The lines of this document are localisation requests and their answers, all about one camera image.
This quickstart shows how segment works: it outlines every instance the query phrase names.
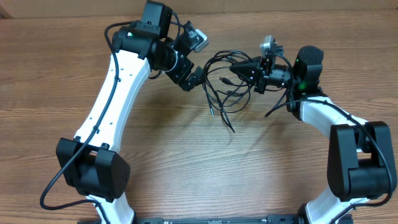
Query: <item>white robot arm segment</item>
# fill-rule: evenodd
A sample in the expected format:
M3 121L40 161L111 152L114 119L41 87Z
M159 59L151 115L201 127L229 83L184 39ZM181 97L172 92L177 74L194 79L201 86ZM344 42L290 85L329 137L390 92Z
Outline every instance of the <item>white robot arm segment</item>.
M329 97L317 96L308 98L309 100L320 100L332 103ZM362 118L351 116L361 124L365 124L367 121ZM317 128L326 138L330 137L330 126L334 124L348 124L350 126L355 125L352 121L348 120L341 113L334 108L324 105L321 103L314 102L301 102L300 106L300 118L307 124L311 124Z
M126 124L139 89L148 78L150 66L146 58L144 60L139 59L138 54L132 52L120 50L116 55L119 62L118 87L116 88L105 117L99 126L99 133L94 135L89 144L101 147L102 143L106 143L109 144L109 150L119 153L124 125ZM81 137L80 142L86 141L93 126L98 120L109 93L111 92L114 74L114 60L111 55L108 74L97 100L95 101L94 107L86 121L75 134L75 137Z

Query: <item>robotic arm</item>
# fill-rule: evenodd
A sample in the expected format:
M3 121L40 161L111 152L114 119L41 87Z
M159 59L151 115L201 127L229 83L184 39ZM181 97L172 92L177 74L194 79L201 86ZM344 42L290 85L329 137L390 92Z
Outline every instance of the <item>robotic arm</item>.
M171 21L172 15L177 23ZM184 31L181 35L178 32L175 40L167 37L170 24L176 24ZM118 154L132 104L150 71L163 71L183 90L190 91L205 83L206 77L200 67L191 72L194 64L187 56L192 50L200 52L207 45L206 35L194 29L190 21L181 25L169 7L152 1L147 2L141 21L131 22L115 32L111 44L111 50L115 52L103 87L74 139L60 139L56 152L63 168L40 198L42 207L56 210L91 202L101 217L91 223L98 224L223 224L222 220L213 219L137 218L124 193L130 166ZM260 94L264 94L267 85L286 88L282 96L287 97L286 103L280 105L281 98L270 112L288 106L288 111L296 118L311 124L330 139L329 186L316 200L303 205L298 214L224 221L237 224L353 223L346 213L384 193L391 196L396 188L396 167L388 126L381 121L367 122L348 115L322 92L318 84L323 52L318 48L306 46L300 49L293 67L284 58L283 47L277 46L272 36L265 38L261 50L261 57L234 61L229 69ZM288 66L276 64L276 57L284 59ZM371 153L371 158L359 160L357 152ZM62 173L67 184L87 200L60 207L44 205L45 194Z
M254 91L259 93L264 93L266 85L287 89L286 103L277 104L266 117L277 108L288 106L297 119L311 124L330 140L329 186L316 200L300 208L298 217L309 224L334 223L355 207L382 205L365 203L382 194L388 194L383 201L387 202L397 186L388 125L357 118L332 103L318 86L323 59L318 48L301 48L293 67L288 61L289 66L275 64L276 57L285 58L282 46L276 46L273 36L265 38L261 49L262 57L257 62L232 65L230 70L253 77L248 80L252 80ZM370 153L371 158L358 159L357 152Z

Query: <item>black joint actuator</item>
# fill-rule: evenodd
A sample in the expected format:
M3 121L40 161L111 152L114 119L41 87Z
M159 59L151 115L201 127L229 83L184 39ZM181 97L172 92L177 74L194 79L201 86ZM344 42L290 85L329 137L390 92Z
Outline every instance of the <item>black joint actuator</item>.
M305 93L317 91L319 76L322 72L323 52L314 46L302 47L293 65L295 78L300 78L301 83L297 88Z
M137 23L136 34L147 36L150 33L156 35L158 39L166 38L171 19L171 8L159 2L147 1L141 21Z
M135 34L130 27L122 27L113 35L116 50L126 50L138 54L141 59L148 59L151 69L169 71L176 61L176 51L159 39L151 39Z
M178 84L182 90L190 91L193 87L202 84L204 82L203 69L197 67L196 70L191 73L193 63L184 55L178 53L178 62L171 71L166 72L166 75L170 79Z
M61 138L57 145L58 161L63 167L83 143ZM63 173L69 186L81 195L95 195L107 202L122 196L130 177L130 166L109 145L87 145L83 153Z
M397 186L396 165L392 151L390 129L382 121L365 124L366 130L377 142L387 164L383 164L379 154L359 127L348 124L332 125L327 177L330 190L342 202L352 198L376 199L389 189L387 171L392 175L392 190ZM358 159L356 149L370 153L369 159Z

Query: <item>cable connector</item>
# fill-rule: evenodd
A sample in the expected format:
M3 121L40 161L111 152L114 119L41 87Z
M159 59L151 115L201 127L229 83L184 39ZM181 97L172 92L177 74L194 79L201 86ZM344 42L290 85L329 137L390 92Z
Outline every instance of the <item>cable connector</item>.
M251 62L245 60L243 62L234 63L229 66L229 70L247 83L255 84L261 76L261 57L251 59Z
M235 91L227 91L228 96L242 96L243 93L236 93Z
M227 85L234 85L234 83L231 82L231 80L229 80L229 79L227 79L225 77L220 77L220 81L223 82L224 84L227 84Z

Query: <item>black mounting bracket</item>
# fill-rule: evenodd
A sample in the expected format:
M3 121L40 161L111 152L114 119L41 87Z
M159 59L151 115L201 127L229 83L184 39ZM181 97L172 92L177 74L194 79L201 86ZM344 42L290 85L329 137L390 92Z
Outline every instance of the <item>black mounting bracket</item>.
M61 138L57 145L58 161L63 167L83 143L78 139ZM118 153L87 145L82 154L70 164L63 175L67 184L81 195L95 195L107 202L122 196L130 177L130 165Z
M328 183L330 190L342 202L352 198L376 199L387 193L389 184L385 166L392 175L392 190L397 187L396 165L388 125L382 121L368 122L366 130L377 142L387 164L372 147L366 135L357 126L332 125L328 157ZM358 159L356 149L370 153L369 159Z

